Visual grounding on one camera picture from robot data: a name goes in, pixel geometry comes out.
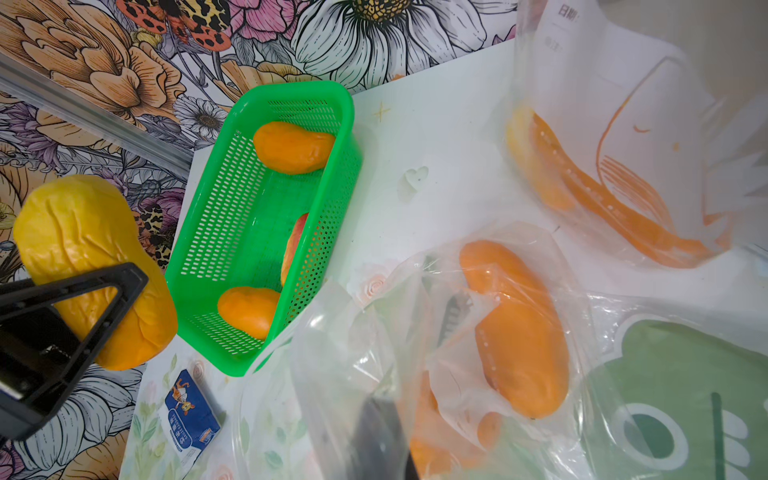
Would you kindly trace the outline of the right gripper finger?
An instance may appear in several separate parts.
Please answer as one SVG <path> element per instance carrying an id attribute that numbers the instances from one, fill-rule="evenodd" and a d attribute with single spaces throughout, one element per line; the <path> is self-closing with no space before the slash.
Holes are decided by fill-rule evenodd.
<path id="1" fill-rule="evenodd" d="M 395 403 L 369 396 L 351 441 L 351 479 L 419 480 Z"/>

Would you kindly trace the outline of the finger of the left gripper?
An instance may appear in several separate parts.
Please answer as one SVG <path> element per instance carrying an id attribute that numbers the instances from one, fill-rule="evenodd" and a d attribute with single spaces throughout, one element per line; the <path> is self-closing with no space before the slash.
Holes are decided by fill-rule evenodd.
<path id="1" fill-rule="evenodd" d="M 25 440 L 55 416 L 148 284 L 133 263 L 37 285 L 1 286 L 1 439 Z M 114 291 L 79 340 L 55 305 Z"/>

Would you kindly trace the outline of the clear zip-top bag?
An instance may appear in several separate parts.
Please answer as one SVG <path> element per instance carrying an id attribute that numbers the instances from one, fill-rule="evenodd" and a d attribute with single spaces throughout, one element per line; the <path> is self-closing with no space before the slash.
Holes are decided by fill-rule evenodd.
<path id="1" fill-rule="evenodd" d="M 767 245 L 767 5 L 524 1 L 506 141 L 543 205 L 619 258 Z"/>
<path id="2" fill-rule="evenodd" d="M 498 305 L 462 247 L 489 240 L 544 283 L 569 351 L 550 416 L 486 380 L 475 328 Z M 351 479 L 363 402 L 395 403 L 420 479 L 763 479 L 767 331 L 720 311 L 584 290 L 543 230 L 517 223 L 419 253 L 365 306 L 328 283 L 240 399 L 243 479 Z"/>

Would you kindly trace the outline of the orange mango bottom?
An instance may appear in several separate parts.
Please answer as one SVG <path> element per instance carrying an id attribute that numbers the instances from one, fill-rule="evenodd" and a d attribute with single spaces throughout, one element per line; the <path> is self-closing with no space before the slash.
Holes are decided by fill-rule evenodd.
<path id="1" fill-rule="evenodd" d="M 221 295 L 217 310 L 230 326 L 257 340 L 265 340 L 279 300 L 280 294 L 272 289 L 235 287 Z"/>

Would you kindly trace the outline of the red yellow mango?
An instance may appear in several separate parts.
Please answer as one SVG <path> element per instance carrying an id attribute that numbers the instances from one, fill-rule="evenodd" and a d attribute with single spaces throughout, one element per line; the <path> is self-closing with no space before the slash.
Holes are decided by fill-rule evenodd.
<path id="1" fill-rule="evenodd" d="M 297 249 L 301 242 L 301 238 L 303 235 L 303 231 L 304 231 L 307 219 L 308 219 L 308 213 L 303 214 L 301 217 L 297 219 L 296 223 L 293 226 L 291 235 L 286 243 L 286 248 L 285 248 L 282 266 L 281 266 L 281 275 L 280 275 L 280 282 L 282 286 L 284 286 L 287 282 L 287 278 L 288 278 L 294 257 L 296 255 Z"/>

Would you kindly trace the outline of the orange mango top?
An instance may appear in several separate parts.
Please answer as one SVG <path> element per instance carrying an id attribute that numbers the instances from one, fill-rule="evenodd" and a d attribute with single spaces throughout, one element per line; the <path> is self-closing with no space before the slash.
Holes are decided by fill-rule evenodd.
<path id="1" fill-rule="evenodd" d="M 258 159 L 267 168 L 287 175 L 302 175 L 323 169 L 336 138 L 298 125 L 274 121 L 260 127 L 253 144 Z"/>

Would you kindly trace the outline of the blue white small packet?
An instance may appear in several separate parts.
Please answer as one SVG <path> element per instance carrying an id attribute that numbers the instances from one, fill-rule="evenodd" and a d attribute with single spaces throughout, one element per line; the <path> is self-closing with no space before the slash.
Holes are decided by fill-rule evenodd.
<path id="1" fill-rule="evenodd" d="M 176 479 L 184 479 L 221 425 L 203 391 L 188 370 L 181 370 L 159 410 L 162 432 L 171 444 Z"/>

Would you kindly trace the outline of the green plastic basket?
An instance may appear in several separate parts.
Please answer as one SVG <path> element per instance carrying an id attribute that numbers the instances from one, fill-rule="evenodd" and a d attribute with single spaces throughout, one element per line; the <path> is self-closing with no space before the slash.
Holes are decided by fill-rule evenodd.
<path id="1" fill-rule="evenodd" d="M 270 330 L 276 337 L 319 291 L 363 163 L 354 120 L 350 93 L 331 81 L 261 86 L 229 112 L 166 270 L 179 336 L 222 373 L 245 375 L 265 348 L 263 340 L 221 318 L 217 303 L 223 293 L 244 286 L 277 291 Z M 262 164 L 253 137 L 273 121 L 333 135 L 325 168 L 287 175 Z M 301 242 L 282 286 L 286 243 L 305 213 Z"/>

